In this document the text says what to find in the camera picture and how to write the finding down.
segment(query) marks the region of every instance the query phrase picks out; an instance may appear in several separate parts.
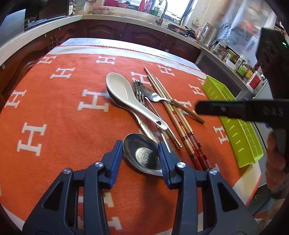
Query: human hand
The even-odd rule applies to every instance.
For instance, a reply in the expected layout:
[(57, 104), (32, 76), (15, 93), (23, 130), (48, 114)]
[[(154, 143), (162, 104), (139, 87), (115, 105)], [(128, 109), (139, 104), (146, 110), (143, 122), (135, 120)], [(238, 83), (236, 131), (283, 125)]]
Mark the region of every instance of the human hand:
[(271, 191), (276, 190), (281, 186), (285, 179), (286, 174), (284, 172), (286, 161), (282, 154), (276, 151), (277, 142), (274, 138), (273, 132), (268, 136), (268, 148), (267, 148), (267, 162), (266, 162), (266, 182)]

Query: orange tablecloth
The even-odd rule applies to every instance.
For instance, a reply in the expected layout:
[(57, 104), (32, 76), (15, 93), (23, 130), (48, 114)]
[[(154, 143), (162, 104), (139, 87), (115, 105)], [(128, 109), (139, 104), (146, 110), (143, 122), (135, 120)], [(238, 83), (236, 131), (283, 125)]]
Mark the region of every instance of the orange tablecloth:
[[(133, 117), (110, 100), (108, 73), (120, 73), (129, 82), (141, 79), (150, 86), (142, 76), (146, 66), (187, 107), (208, 99), (202, 90), (204, 76), (197, 76), (200, 71), (153, 55), (145, 55), (155, 61), (148, 62), (141, 59), (143, 53), (130, 52), (135, 55), (131, 58), (119, 56), (122, 53), (97, 46), (57, 47), (25, 75), (6, 103), (0, 114), (0, 202), (20, 228), (63, 168), (87, 168), (111, 151), (117, 139), (139, 132)], [(155, 106), (177, 134), (163, 106)], [(260, 175), (248, 180), (244, 175), (250, 169), (239, 170), (220, 119), (203, 118), (204, 125), (187, 120), (211, 165), (237, 192), (249, 188), (239, 195), (247, 203)], [(185, 148), (178, 154), (192, 166)], [(170, 234), (177, 191), (168, 190), (161, 177), (143, 174), (124, 159), (117, 182), (104, 192), (104, 199), (111, 234)]]

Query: green plastic basket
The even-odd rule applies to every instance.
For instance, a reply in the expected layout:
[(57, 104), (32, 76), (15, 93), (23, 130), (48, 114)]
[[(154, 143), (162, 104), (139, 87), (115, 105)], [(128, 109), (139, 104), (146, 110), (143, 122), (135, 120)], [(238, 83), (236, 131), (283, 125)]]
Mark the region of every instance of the green plastic basket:
[[(203, 90), (210, 100), (236, 101), (228, 88), (207, 75)], [(256, 163), (263, 157), (263, 151), (250, 122), (220, 116), (233, 147), (239, 168)]]

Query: spoon handle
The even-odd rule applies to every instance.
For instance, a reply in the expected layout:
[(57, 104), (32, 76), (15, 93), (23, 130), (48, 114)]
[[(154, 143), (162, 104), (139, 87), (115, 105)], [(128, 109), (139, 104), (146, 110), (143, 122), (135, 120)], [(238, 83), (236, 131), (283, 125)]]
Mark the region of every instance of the spoon handle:
[(179, 102), (175, 100), (171, 100), (171, 103), (175, 105), (176, 107), (180, 108), (181, 110), (184, 110), (185, 112), (187, 112), (189, 115), (195, 118), (199, 123), (201, 124), (205, 123), (205, 120), (202, 119), (198, 114), (194, 113), (193, 111), (189, 110), (185, 106), (181, 105)]
[(140, 128), (146, 134), (146, 136), (158, 144), (160, 142), (160, 140), (155, 135), (155, 133), (147, 126), (146, 123), (144, 123), (144, 121), (140, 118), (140, 116), (138, 114), (136, 114), (134, 111), (131, 111), (131, 113), (135, 116)]

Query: screw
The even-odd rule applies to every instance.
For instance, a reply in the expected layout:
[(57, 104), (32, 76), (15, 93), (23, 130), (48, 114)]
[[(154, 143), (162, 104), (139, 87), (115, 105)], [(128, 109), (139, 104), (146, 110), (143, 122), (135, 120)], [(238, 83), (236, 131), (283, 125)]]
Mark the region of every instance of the screw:
[(64, 170), (63, 170), (63, 173), (64, 174), (69, 174), (71, 172), (71, 169), (70, 168), (65, 168)]
[(95, 164), (94, 164), (96, 167), (102, 167), (103, 166), (103, 163), (101, 161), (97, 161)]
[(209, 172), (212, 175), (216, 175), (218, 173), (218, 171), (216, 169), (211, 169)]
[(184, 168), (184, 167), (186, 166), (186, 164), (181, 161), (181, 162), (178, 162), (178, 163), (177, 163), (177, 166), (178, 166), (179, 168)]

